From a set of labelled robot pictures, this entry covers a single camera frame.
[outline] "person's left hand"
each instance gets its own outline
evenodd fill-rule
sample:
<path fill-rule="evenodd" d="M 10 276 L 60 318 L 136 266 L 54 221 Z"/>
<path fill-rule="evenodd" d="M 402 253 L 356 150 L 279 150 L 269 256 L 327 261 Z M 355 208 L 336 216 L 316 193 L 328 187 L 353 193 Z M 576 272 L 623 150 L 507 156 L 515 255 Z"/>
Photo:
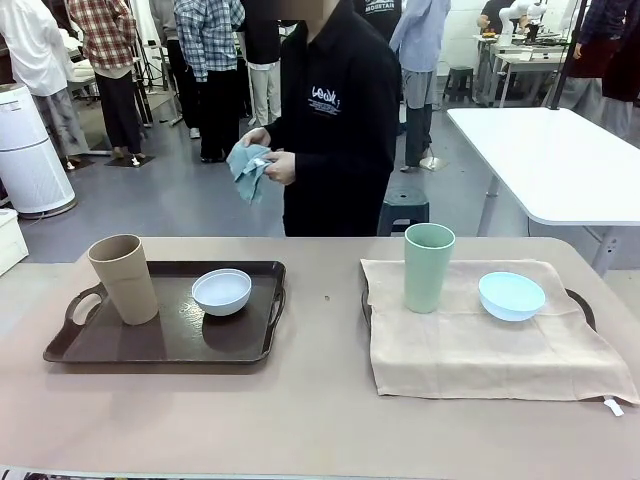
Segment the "person's left hand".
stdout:
<path fill-rule="evenodd" d="M 291 185 L 296 181 L 295 153 L 269 152 L 263 158 L 273 162 L 264 171 L 271 180 L 284 186 Z"/>

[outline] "stool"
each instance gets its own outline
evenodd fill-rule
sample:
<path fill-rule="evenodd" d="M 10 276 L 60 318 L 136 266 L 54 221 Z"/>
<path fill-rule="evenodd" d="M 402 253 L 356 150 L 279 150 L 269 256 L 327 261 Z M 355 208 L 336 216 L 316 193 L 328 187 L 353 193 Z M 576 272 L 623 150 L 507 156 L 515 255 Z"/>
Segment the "stool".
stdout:
<path fill-rule="evenodd" d="M 408 224 L 394 225 L 398 220 Z M 390 237 L 393 232 L 404 232 L 416 223 L 429 222 L 429 200 L 422 190 L 413 187 L 392 187 L 387 190 L 378 221 L 378 236 Z"/>
<path fill-rule="evenodd" d="M 473 101 L 473 68 L 471 67 L 451 67 L 447 76 L 447 83 L 444 86 L 442 100 L 449 95 L 449 101 L 462 102 L 464 97 Z"/>

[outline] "black pole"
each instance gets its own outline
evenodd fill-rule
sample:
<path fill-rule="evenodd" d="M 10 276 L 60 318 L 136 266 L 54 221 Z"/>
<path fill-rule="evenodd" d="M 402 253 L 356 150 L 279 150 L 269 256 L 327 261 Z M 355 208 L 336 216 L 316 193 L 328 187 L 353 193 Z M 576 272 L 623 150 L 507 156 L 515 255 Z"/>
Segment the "black pole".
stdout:
<path fill-rule="evenodd" d="M 573 65 L 573 53 L 576 51 L 576 43 L 578 43 L 578 35 L 580 35 L 580 30 L 582 30 L 582 21 L 584 20 L 584 13 L 586 11 L 587 11 L 587 0 L 581 0 L 580 10 L 578 11 L 578 19 L 576 20 L 576 28 L 573 29 L 573 32 L 571 34 L 571 43 L 569 44 L 567 59 L 564 62 L 562 71 L 560 72 L 560 78 L 558 79 L 558 84 L 556 85 L 556 90 L 553 94 L 551 105 L 549 105 L 549 108 L 551 110 L 558 109 L 558 104 L 560 103 L 560 96 L 562 95 L 562 90 L 564 90 L 564 84 L 567 82 L 567 76 L 569 76 L 569 70 L 571 69 L 571 65 Z"/>

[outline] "white box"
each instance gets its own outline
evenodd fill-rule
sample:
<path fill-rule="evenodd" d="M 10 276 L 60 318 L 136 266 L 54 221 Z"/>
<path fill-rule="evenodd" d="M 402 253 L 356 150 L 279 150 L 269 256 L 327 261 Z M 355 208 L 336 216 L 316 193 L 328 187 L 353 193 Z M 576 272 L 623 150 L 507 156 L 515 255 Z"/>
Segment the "white box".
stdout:
<path fill-rule="evenodd" d="M 0 275 L 29 255 L 15 210 L 0 209 Z"/>

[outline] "bowl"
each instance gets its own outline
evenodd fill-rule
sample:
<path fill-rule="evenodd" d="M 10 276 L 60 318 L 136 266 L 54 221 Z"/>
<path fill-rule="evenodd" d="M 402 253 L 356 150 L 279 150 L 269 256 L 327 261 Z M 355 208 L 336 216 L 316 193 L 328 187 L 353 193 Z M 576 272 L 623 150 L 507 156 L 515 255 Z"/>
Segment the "bowl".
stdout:
<path fill-rule="evenodd" d="M 214 270 L 203 275 L 191 288 L 191 296 L 209 315 L 233 315 L 247 304 L 251 277 L 233 268 Z"/>
<path fill-rule="evenodd" d="M 478 284 L 482 306 L 496 318 L 506 322 L 522 322 L 533 317 L 544 306 L 544 290 L 533 280 L 515 273 L 494 272 Z"/>

